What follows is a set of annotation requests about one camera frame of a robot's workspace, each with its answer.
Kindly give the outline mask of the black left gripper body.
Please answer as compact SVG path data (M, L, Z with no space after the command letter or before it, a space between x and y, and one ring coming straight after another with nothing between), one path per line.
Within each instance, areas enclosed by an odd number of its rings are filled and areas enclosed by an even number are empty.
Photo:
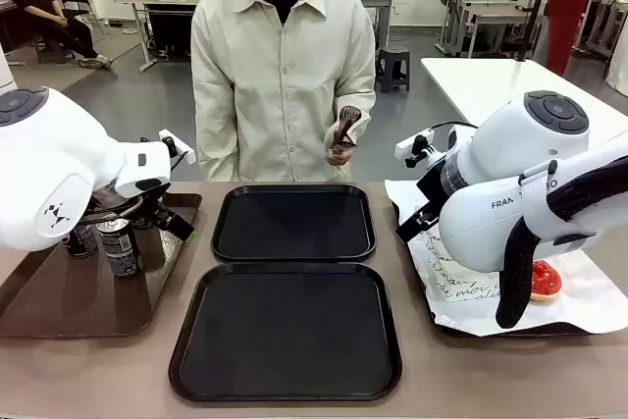
M141 205L139 207L139 219L149 223L158 229L169 229L177 213L166 206L161 201L160 195L144 193L141 195Z

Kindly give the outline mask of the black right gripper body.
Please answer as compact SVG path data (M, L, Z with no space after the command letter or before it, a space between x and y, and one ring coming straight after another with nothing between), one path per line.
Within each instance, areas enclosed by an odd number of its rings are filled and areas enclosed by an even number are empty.
M439 217L447 200L447 194L441 183L441 172L444 165L445 161L438 161L431 165L417 183L417 187L428 200L421 208L421 214L427 218Z

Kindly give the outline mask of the person left hand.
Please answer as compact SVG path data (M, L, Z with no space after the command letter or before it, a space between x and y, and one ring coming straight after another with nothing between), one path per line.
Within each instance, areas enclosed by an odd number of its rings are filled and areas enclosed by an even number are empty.
M347 164L353 156L355 145L349 141L333 144L327 153L327 162L331 166L340 167Z

